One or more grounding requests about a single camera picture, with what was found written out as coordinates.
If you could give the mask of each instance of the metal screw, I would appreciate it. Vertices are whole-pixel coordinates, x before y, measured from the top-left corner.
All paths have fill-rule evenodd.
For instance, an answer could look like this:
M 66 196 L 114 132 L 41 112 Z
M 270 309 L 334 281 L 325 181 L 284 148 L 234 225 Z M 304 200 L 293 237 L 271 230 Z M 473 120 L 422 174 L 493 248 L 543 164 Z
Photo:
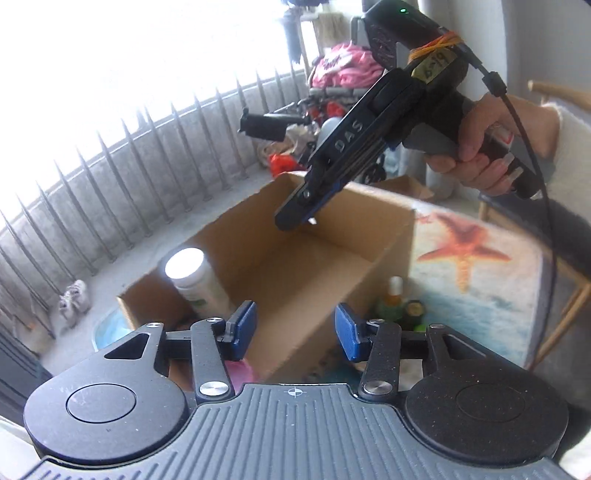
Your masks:
M 230 387 L 224 382 L 205 382 L 201 387 L 199 387 L 199 391 L 203 395 L 207 395 L 208 397 L 219 397 L 220 395 L 224 395 Z
M 363 386 L 363 390 L 369 395 L 385 395 L 392 391 L 392 385 L 384 380 L 372 380 Z

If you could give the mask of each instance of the concrete wall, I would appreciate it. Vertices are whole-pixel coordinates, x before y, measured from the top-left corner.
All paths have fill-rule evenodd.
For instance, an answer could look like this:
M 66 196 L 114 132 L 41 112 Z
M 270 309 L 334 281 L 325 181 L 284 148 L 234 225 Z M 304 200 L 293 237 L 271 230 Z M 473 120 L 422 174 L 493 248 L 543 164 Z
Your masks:
M 291 78 L 283 78 L 281 84 L 287 101 L 293 101 L 296 94 Z M 305 92 L 303 75 L 298 77 L 298 88 L 300 94 L 303 95 Z M 266 82 L 264 84 L 264 90 L 269 107 L 272 110 L 282 106 L 277 85 L 274 81 Z M 245 89 L 245 96 L 251 111 L 262 112 L 261 98 L 256 87 Z M 208 104 L 208 101 L 206 100 L 202 101 L 202 103 L 204 114 L 206 115 L 207 123 L 215 142 L 216 151 L 219 154 L 223 169 L 231 185 L 240 181 L 240 169 L 236 164 L 226 133 L 226 128 L 219 113 L 218 105 L 216 103 L 211 103 L 211 101 Z M 242 108 L 236 93 L 228 96 L 224 100 L 224 105 L 226 106 L 226 110 L 230 117 L 233 130 L 237 131 Z M 191 149 L 197 159 L 201 174 L 209 186 L 210 192 L 214 196 L 224 194 L 221 189 L 220 178 L 217 174 L 213 158 L 210 155 L 207 142 L 203 135 L 202 127 L 199 124 L 197 113 L 194 111 L 193 107 L 179 111 L 179 113 Z M 158 133 L 164 143 L 164 148 L 180 181 L 181 188 L 189 198 L 190 205 L 192 205 L 194 209 L 207 208 L 207 204 L 203 201 L 202 192 L 199 191 L 197 185 L 197 177 L 194 167 L 183 150 L 176 126 L 171 117 L 157 121 L 156 123 L 158 126 Z M 139 150 L 166 209 L 171 216 L 174 216 L 176 212 L 181 212 L 182 205 L 179 203 L 177 187 L 162 162 L 162 158 L 154 143 L 152 133 L 142 130 L 132 135 L 136 139 L 134 143 Z M 258 163 L 250 139 L 242 134 L 235 134 L 234 137 L 238 142 L 244 163 L 249 167 Z M 164 224 L 164 219 L 137 167 L 128 144 L 125 141 L 119 142 L 116 145 L 111 146 L 109 151 L 112 153 L 113 161 L 132 198 L 138 205 L 142 216 L 152 230 L 160 228 Z M 123 226 L 127 235 L 133 242 L 141 241 L 144 237 L 144 233 L 141 230 L 138 219 L 134 215 L 128 202 L 125 200 L 107 162 L 103 157 L 95 157 L 93 159 L 87 159 L 87 163 L 90 165 L 91 171 L 96 178 L 102 193 L 106 197 L 109 206 L 118 218 L 119 223 Z M 126 251 L 126 246 L 105 214 L 105 210 L 101 206 L 97 195 L 95 195 L 85 173 L 82 169 L 78 169 L 67 175 L 67 178 L 69 185 L 71 185 L 82 208 L 88 217 L 91 218 L 96 230 L 107 244 L 108 248 L 116 255 L 123 254 Z M 76 239 L 80 249 L 88 259 L 93 262 L 95 267 L 100 268 L 101 265 L 108 261 L 105 257 L 105 253 L 83 223 L 63 186 L 60 184 L 54 186 L 48 192 L 48 195 L 51 204 L 54 206 L 66 228 Z M 51 243 L 51 246 L 56 250 L 59 257 L 64 261 L 76 278 L 87 278 L 89 276 L 88 269 L 80 258 L 72 251 L 71 246 L 67 243 L 57 225 L 53 223 L 44 204 L 41 201 L 37 201 L 32 205 L 29 205 L 28 208 L 35 222 L 39 225 L 43 234 L 49 240 L 49 243 Z M 39 264 L 41 264 L 43 270 L 56 286 L 63 291 L 65 287 L 70 284 L 70 280 L 50 256 L 27 220 L 21 215 L 12 220 L 11 223 L 33 257 Z M 0 232 L 0 245 L 17 265 L 18 269 L 24 274 L 26 279 L 31 283 L 34 290 L 37 291 L 42 298 L 48 301 L 49 304 L 56 304 L 56 294 L 41 278 L 39 272 L 33 267 L 29 260 L 27 260 L 21 248 L 16 244 L 6 229 Z M 29 295 L 27 290 L 1 257 L 0 279 L 8 286 L 11 293 L 17 298 L 18 303 L 23 306 L 29 304 L 30 301 L 28 299 Z M 18 308 L 14 305 L 14 302 L 10 301 L 3 288 L 0 288 L 0 303 L 8 306 L 12 312 L 18 311 Z
M 509 88 L 531 97 L 528 80 L 591 90 L 591 7 L 584 0 L 503 0 Z

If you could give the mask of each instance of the pink cloth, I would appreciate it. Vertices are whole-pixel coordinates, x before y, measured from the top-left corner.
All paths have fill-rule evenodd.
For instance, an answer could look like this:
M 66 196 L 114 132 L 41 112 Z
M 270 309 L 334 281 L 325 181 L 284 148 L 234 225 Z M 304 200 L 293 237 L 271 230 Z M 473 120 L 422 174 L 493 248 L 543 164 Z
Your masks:
M 383 72 L 369 50 L 342 43 L 320 60 L 312 87 L 367 88 L 377 82 Z
M 226 360 L 224 363 L 226 364 L 228 375 L 230 375 L 234 392 L 240 392 L 245 383 L 253 383 L 256 381 L 254 370 L 246 360 L 240 360 L 238 362 Z

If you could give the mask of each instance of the open cardboard box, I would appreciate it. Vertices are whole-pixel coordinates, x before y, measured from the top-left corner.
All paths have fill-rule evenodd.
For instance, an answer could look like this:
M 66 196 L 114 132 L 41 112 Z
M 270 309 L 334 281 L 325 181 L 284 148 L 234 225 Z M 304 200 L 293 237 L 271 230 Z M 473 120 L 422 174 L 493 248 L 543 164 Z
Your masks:
M 424 202 L 430 202 L 435 194 L 423 185 L 418 180 L 409 177 L 408 175 L 402 175 L 393 179 L 378 181 L 372 183 L 372 187 L 378 189 L 387 190 L 388 192 L 399 193 L 401 195 L 422 200 Z
M 351 184 L 318 212 L 315 225 L 281 232 L 275 210 L 302 181 L 280 175 L 171 251 L 120 296 L 128 319 L 171 326 L 190 316 L 164 265 L 181 248 L 201 248 L 233 302 L 258 306 L 246 359 L 259 379 L 300 381 L 336 343 L 338 302 L 366 315 L 388 278 L 407 277 L 414 223 L 414 212 L 394 195 Z

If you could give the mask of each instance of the white bottle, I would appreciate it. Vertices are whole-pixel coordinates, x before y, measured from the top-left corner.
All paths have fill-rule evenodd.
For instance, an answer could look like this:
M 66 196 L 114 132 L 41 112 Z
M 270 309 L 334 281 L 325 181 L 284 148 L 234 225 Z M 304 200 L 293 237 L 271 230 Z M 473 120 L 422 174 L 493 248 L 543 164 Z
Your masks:
M 201 318 L 227 320 L 234 313 L 228 294 L 198 248 L 185 248 L 175 253 L 166 262 L 164 273 Z

